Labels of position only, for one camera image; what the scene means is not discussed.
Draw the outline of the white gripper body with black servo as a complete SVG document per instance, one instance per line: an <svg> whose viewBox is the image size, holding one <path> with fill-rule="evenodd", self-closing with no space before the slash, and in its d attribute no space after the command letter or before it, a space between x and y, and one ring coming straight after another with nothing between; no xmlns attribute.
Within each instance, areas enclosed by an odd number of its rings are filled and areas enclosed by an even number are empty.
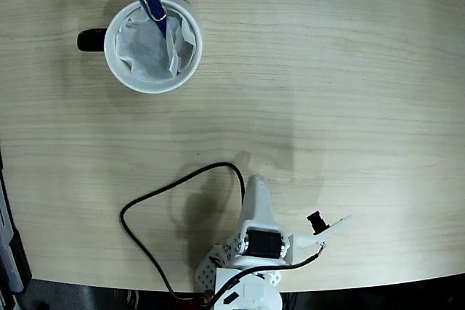
<svg viewBox="0 0 465 310"><path fill-rule="evenodd" d="M286 244L279 232L249 229L237 233L228 245L227 268L249 269L285 264Z"/></svg>

